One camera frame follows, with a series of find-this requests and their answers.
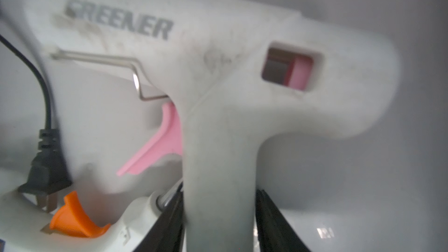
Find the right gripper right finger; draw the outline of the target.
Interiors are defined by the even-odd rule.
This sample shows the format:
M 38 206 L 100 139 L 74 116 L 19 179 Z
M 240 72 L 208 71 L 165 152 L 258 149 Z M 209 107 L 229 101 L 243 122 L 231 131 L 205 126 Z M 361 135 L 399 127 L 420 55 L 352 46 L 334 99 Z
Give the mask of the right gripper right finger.
M 256 191 L 255 220 L 261 252 L 310 252 L 264 190 Z

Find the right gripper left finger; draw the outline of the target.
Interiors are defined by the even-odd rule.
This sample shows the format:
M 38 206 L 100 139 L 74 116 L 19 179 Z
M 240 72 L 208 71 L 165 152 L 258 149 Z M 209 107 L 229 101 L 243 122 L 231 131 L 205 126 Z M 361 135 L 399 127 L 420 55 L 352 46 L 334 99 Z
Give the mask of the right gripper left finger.
M 184 240 L 184 197 L 178 191 L 135 252 L 181 252 Z

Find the white orange trigger glue gun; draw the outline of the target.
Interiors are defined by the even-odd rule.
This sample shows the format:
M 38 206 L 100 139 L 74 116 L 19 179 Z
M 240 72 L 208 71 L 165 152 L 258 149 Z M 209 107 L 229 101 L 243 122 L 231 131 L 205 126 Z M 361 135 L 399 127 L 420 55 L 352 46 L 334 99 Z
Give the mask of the white orange trigger glue gun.
M 182 182 L 135 199 L 115 223 L 103 226 L 88 217 L 76 191 L 64 197 L 59 210 L 48 213 L 12 190 L 1 196 L 1 251 L 134 252 Z

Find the white pink glue gun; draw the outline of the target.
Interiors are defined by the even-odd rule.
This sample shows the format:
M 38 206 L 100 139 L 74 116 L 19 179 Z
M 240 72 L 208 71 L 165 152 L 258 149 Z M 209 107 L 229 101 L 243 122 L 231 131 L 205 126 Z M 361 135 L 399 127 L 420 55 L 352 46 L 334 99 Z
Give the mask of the white pink glue gun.
M 47 55 L 138 64 L 180 116 L 189 252 L 253 249 L 256 159 L 284 133 L 358 135 L 400 58 L 385 36 L 245 0 L 19 0 Z

